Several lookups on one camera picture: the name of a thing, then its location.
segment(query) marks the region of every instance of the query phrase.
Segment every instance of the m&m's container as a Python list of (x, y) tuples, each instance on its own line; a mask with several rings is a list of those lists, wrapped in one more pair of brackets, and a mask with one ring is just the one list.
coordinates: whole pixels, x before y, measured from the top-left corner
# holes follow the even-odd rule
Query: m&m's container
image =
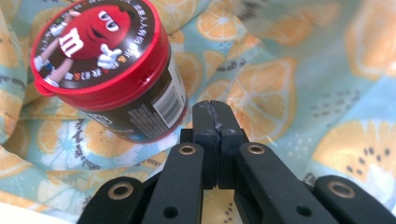
[(35, 85), (134, 142), (178, 125), (187, 96), (154, 6), (85, 0), (55, 16), (32, 50)]

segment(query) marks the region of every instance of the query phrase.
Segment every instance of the tablecloth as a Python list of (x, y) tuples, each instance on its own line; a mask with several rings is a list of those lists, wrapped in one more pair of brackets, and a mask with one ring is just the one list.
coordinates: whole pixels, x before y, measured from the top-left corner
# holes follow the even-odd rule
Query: tablecloth
[[(152, 0), (189, 110), (150, 144), (35, 90), (32, 43), (72, 2), (0, 2), (0, 202), (76, 222), (107, 180), (161, 169), (191, 106), (219, 100), (304, 182), (346, 177), (396, 216), (396, 2)], [(203, 223), (241, 223), (232, 190), (205, 191)]]

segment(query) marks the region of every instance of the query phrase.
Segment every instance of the red lid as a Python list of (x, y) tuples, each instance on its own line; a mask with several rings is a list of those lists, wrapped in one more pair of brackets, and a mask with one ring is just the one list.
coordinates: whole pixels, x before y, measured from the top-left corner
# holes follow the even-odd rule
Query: red lid
[(82, 110), (125, 105), (167, 65), (169, 42), (154, 6), (80, 1), (54, 17), (33, 46), (35, 85)]

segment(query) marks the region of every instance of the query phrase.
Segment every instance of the white barcode label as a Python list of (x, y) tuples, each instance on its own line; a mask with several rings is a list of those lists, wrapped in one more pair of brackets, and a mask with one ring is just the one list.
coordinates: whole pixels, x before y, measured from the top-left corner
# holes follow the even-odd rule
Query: white barcode label
[(175, 67), (173, 57), (171, 57), (168, 71), (172, 81), (163, 96), (153, 106), (168, 128), (171, 128), (183, 112), (184, 105), (186, 104), (186, 91)]

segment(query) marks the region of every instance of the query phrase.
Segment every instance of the cartoon character's eye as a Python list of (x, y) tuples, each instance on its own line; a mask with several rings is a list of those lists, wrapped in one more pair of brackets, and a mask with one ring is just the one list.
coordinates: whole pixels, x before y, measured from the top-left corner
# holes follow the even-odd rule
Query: cartoon character's eye
[(106, 22), (106, 28), (110, 32), (116, 32), (120, 29), (120, 27), (113, 20)]
[(100, 11), (98, 16), (99, 16), (99, 19), (101, 19), (102, 21), (108, 21), (111, 19), (111, 17), (105, 11)]

